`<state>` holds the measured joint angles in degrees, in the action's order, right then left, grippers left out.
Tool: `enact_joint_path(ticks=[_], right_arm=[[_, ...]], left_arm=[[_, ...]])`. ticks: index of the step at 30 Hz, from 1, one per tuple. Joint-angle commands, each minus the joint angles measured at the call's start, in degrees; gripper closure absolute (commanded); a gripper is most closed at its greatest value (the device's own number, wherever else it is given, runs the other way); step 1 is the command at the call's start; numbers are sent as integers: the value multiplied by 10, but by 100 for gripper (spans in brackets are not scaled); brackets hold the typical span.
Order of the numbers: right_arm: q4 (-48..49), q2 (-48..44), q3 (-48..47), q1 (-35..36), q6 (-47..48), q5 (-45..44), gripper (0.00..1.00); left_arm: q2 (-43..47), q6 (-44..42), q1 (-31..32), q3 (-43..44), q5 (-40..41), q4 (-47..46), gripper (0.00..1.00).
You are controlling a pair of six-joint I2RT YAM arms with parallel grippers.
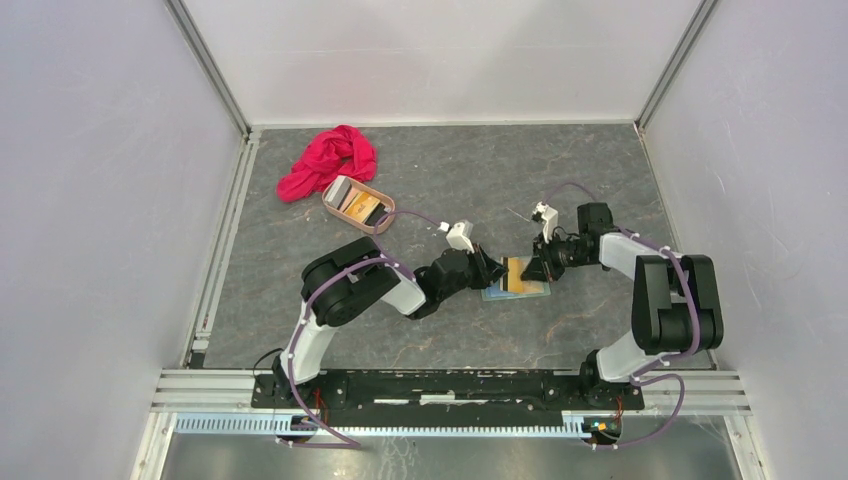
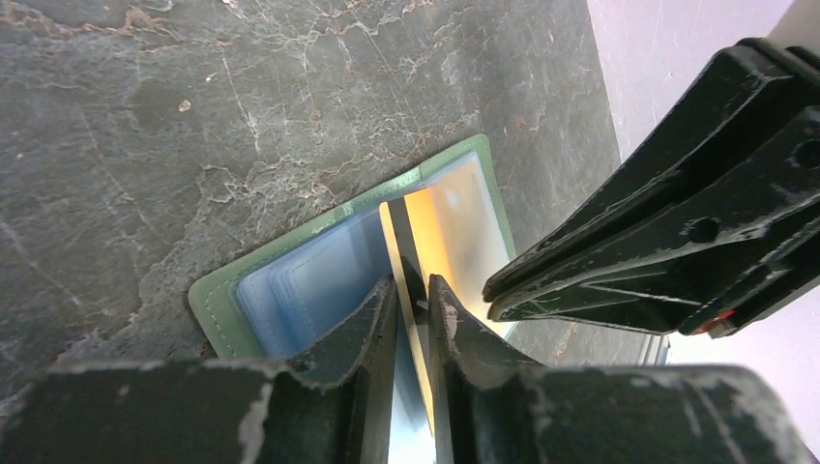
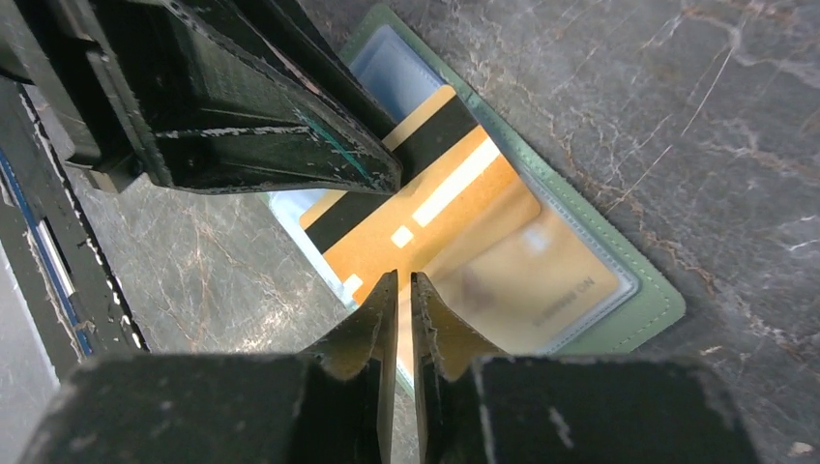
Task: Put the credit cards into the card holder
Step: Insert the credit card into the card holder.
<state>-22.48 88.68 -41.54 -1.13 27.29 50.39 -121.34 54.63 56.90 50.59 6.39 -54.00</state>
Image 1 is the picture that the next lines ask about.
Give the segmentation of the green card holder wallet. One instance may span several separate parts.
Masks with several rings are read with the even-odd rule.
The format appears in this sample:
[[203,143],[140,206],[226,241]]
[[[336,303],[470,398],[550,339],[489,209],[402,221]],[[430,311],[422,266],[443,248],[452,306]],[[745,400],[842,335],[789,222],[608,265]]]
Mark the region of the green card holder wallet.
[[[531,260],[531,256],[511,256],[511,257],[524,257],[525,258],[525,266]],[[495,282],[493,285],[482,291],[482,299],[484,301],[499,301],[499,300],[513,300],[513,299],[524,299],[524,298],[533,298],[533,297],[544,297],[548,295],[521,295],[521,294],[509,294],[503,292],[499,288],[499,281]]]

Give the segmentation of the pink oval card tray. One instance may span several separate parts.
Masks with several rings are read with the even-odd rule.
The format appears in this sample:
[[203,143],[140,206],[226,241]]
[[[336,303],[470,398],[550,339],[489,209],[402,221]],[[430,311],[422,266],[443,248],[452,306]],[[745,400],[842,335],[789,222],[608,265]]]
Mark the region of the pink oval card tray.
[[[396,208],[395,201],[391,197],[389,197],[388,195],[386,195],[386,194],[384,194],[384,193],[382,193],[382,192],[380,192],[380,191],[378,191],[378,190],[376,190],[376,189],[374,189],[370,186],[367,186],[364,183],[357,181],[357,180],[355,180],[351,177],[349,177],[349,178],[351,179],[351,188],[349,190],[347,197],[345,198],[344,202],[339,207],[339,209],[338,210],[332,209],[328,204],[326,204],[325,201],[323,200],[323,195],[324,195],[324,193],[323,193],[322,196],[321,196],[321,199],[323,201],[324,206],[327,208],[327,210],[332,215],[336,216],[337,218],[344,221],[345,223],[365,232],[366,234],[374,234],[374,233],[379,234],[379,233],[384,232],[388,228],[390,223],[392,222],[392,220],[388,217],[388,214],[392,213],[395,210],[395,208]],[[355,222],[352,219],[348,218],[343,213],[344,208],[351,201],[352,197],[355,196],[360,191],[367,191],[367,192],[373,194],[374,196],[378,197],[382,202],[382,205],[368,218],[368,220],[365,224]]]

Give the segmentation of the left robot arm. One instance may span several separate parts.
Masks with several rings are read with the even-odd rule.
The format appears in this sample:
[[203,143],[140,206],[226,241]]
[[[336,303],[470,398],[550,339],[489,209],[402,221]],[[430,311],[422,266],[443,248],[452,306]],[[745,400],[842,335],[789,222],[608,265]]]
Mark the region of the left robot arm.
[[290,407],[306,405],[337,329],[377,302],[411,320],[423,319],[453,295],[484,290],[508,269],[474,244],[449,248],[430,265],[402,272],[376,242],[360,238],[309,263],[301,274],[301,310],[288,343],[272,363],[278,397]]

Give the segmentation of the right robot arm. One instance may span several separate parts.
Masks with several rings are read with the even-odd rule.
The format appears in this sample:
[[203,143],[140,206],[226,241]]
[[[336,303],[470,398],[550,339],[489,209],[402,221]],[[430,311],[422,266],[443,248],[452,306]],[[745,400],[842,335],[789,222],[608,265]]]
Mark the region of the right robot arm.
[[659,366],[720,346],[724,323],[710,257],[651,244],[617,226],[602,202],[578,206],[575,233],[563,232],[558,217],[544,202],[535,206],[541,231],[522,279],[551,283],[569,269],[599,266],[633,283],[629,332],[581,366],[577,392],[585,405],[602,408],[617,396],[617,384],[636,384]]

